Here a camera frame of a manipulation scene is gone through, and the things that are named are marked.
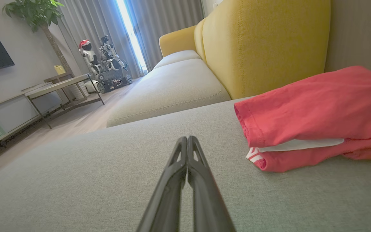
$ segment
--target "gray fabric upholstery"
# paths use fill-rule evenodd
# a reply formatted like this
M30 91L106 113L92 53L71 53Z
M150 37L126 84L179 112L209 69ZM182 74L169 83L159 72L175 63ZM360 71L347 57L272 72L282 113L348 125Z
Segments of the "gray fabric upholstery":
M201 59L154 69L116 105L107 127L230 100Z
M188 59L201 59L201 57L194 50L180 51L162 58L162 60L155 65L154 69Z
M0 231L134 231L177 138L195 135L237 231L371 231L371 161L335 157L264 173L233 103L119 125L39 147L0 171ZM181 231L192 231L185 185Z

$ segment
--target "folded red clothing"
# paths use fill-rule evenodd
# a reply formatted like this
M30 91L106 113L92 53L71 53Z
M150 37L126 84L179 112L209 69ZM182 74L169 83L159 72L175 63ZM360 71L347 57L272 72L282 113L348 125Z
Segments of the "folded red clothing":
M234 106L249 147L272 147L293 139L346 139L332 147L250 156L255 164L263 162L257 165L262 170L315 165L345 153L371 159L371 71L364 67L315 75Z

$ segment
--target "gray curtain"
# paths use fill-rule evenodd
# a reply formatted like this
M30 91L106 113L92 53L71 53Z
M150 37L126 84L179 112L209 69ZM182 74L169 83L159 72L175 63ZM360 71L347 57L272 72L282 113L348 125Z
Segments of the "gray curtain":
M134 55L116 0L60 0L60 2L65 5L60 8L64 15L61 30L65 29L66 33L63 34L70 35L67 36L68 40L73 40L70 43L78 46L79 42L88 39L93 50L99 54L100 38L109 35L109 43L115 46L119 57L127 61L132 77L144 75Z
M162 59L159 38L203 19L201 0L125 0L148 71Z

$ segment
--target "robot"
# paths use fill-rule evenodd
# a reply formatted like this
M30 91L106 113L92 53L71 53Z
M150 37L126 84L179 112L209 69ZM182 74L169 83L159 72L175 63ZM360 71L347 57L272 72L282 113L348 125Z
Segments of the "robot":
M112 44L108 44L109 41L108 36L105 35L101 38L101 59L106 64L108 70L119 70L120 68L125 69L128 71L128 65L125 65L120 59L119 56L116 54L114 46Z
M107 35L101 38L99 59L92 50L91 41L84 40L79 43L79 51L82 49L82 57L91 74L98 81L97 90L101 93L106 93L123 84L132 83L130 74L127 73L124 76L123 72L123 69L128 72L128 65L119 59L114 46L107 43L108 40Z

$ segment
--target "sofa armrest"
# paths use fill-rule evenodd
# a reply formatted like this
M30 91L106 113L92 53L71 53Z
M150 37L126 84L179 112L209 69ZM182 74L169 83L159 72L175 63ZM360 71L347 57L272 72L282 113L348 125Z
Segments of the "sofa armrest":
M196 50L194 44L194 28L191 26L160 37L159 44L163 57L179 51Z

